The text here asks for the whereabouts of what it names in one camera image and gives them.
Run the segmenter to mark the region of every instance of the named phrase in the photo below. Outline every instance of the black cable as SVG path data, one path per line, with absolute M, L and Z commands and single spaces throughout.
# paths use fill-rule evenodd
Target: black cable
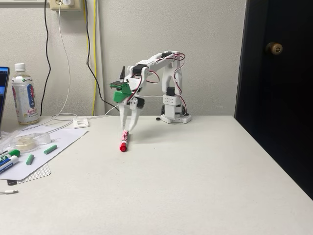
M 47 61 L 48 61 L 48 64 L 49 64 L 49 73 L 48 73 L 47 79 L 45 80 L 45 88 L 46 88 L 47 82 L 48 82 L 48 78 L 49 78 L 50 72 L 51 72 L 51 65 L 50 65 L 50 61 L 49 61 L 49 57 L 48 57 L 48 39 L 49 39 L 49 32 L 48 32 L 48 26 L 47 26 L 47 17 L 46 17 L 46 13 L 45 13 L 45 29 L 46 29 L 46 31 L 47 31 L 47 40 L 46 40 L 46 43 L 45 43 L 45 55 L 46 55 L 46 57 L 47 57 Z M 43 114 L 43 102 L 44 102 L 44 97 L 45 97 L 45 88 L 44 88 L 43 98 L 41 99 L 40 116 Z
M 111 105 L 112 107 L 115 107 L 115 105 L 112 105 L 112 104 L 110 104 L 110 103 L 106 102 L 106 101 L 102 98 L 102 96 L 101 96 L 101 92 L 100 92 L 100 86 L 99 86 L 98 80 L 97 80 L 96 76 L 94 75 L 94 73 L 93 73 L 92 69 L 91 69 L 91 68 L 90 68 L 90 66 L 89 66 L 90 38 L 89 38 L 89 33 L 88 33 L 88 8 L 87 8 L 87 1 L 86 1 L 86 0 L 85 0 L 85 8 L 86 8 L 86 30 L 87 30 L 87 38 L 88 38 L 88 57 L 87 57 L 87 66 L 88 66 L 88 68 L 89 68 L 90 72 L 92 73 L 92 75 L 93 75 L 94 79 L 96 80 L 96 83 L 97 83 L 97 86 L 98 86 L 98 91 L 99 91 L 99 96 L 100 96 L 101 100 L 102 100 L 103 102 L 105 102 L 106 104 L 109 104 L 109 105 Z

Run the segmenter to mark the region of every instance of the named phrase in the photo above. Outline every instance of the laptop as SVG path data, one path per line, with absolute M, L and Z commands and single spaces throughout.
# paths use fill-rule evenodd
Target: laptop
M 4 111 L 6 88 L 9 83 L 9 76 L 10 76 L 10 68 L 0 67 L 0 129 L 1 129 L 3 111 Z

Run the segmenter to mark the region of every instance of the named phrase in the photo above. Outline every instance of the wall plate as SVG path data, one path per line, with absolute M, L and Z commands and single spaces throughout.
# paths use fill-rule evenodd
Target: wall plate
M 50 10 L 52 11 L 59 11 L 60 5 L 59 0 L 49 0 L 50 1 Z M 61 11 L 81 11 L 83 9 L 82 1 L 81 0 L 73 0 L 74 5 L 65 5 L 62 3 Z
M 44 3 L 45 0 L 0 0 L 1 3 Z
M 82 128 L 82 127 L 89 127 L 89 123 L 86 117 L 74 117 L 73 118 L 73 125 L 74 128 Z

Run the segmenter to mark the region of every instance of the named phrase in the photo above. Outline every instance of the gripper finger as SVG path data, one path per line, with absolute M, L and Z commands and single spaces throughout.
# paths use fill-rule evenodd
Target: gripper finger
M 129 124 L 129 131 L 133 130 L 134 127 L 136 126 L 140 113 L 141 113 L 141 109 L 132 110 L 131 123 Z

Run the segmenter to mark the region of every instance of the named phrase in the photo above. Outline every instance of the door knob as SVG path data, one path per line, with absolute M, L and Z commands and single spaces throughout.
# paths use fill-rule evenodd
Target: door knob
M 279 43 L 269 43 L 267 44 L 265 51 L 267 53 L 272 53 L 273 55 L 279 55 L 283 51 L 283 46 Z

